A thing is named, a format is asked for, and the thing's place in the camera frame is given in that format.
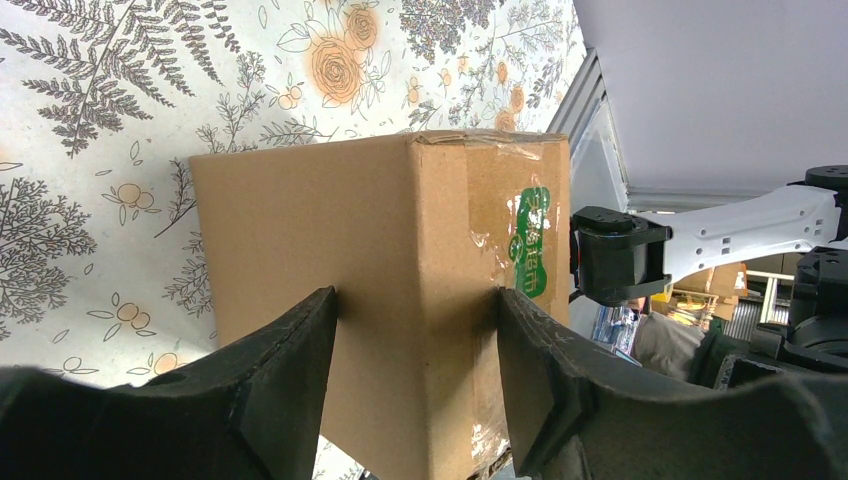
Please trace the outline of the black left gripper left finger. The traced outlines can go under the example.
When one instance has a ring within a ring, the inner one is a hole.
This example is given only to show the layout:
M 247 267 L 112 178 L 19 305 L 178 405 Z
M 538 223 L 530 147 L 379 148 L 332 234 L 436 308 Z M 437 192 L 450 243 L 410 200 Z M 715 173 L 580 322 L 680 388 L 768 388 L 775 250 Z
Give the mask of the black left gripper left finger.
M 1 372 L 5 479 L 308 479 L 337 325 L 333 288 L 140 387 Z

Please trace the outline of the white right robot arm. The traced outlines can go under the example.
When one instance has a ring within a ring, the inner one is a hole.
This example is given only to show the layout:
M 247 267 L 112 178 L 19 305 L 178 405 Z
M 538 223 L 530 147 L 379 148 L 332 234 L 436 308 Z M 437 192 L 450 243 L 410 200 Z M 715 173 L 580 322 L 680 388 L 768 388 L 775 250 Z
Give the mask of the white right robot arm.
M 587 206 L 571 217 L 578 291 L 605 306 L 648 297 L 708 268 L 799 253 L 788 323 L 755 328 L 731 383 L 780 370 L 847 371 L 847 168 L 809 169 L 764 196 L 689 212 L 628 214 Z

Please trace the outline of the floral table mat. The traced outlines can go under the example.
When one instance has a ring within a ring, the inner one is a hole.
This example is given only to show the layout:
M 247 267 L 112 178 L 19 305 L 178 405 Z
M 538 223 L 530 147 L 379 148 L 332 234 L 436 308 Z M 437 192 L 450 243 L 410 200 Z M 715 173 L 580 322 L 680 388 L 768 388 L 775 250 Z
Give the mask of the floral table mat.
M 5 1 L 1 372 L 140 387 L 224 347 L 189 160 L 544 130 L 571 1 Z M 309 479 L 369 470 L 318 437 Z

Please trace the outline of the brown cardboard express box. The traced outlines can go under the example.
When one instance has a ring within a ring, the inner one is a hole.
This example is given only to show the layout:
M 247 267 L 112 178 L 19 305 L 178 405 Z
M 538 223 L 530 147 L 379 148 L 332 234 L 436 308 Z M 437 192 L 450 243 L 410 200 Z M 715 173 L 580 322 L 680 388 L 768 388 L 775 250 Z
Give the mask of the brown cardboard express box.
M 468 479 L 504 453 L 494 296 L 568 317 L 566 136 L 425 131 L 189 164 L 221 345 L 333 286 L 326 439 L 381 479 Z

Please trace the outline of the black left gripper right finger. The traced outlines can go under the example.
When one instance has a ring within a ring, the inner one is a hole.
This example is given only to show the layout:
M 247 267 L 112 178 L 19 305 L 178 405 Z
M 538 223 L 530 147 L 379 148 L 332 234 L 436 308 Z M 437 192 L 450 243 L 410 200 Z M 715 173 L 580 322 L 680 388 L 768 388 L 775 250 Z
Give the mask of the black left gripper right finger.
M 847 379 L 780 372 L 715 390 L 637 366 L 497 294 L 515 471 L 534 479 L 843 479 Z

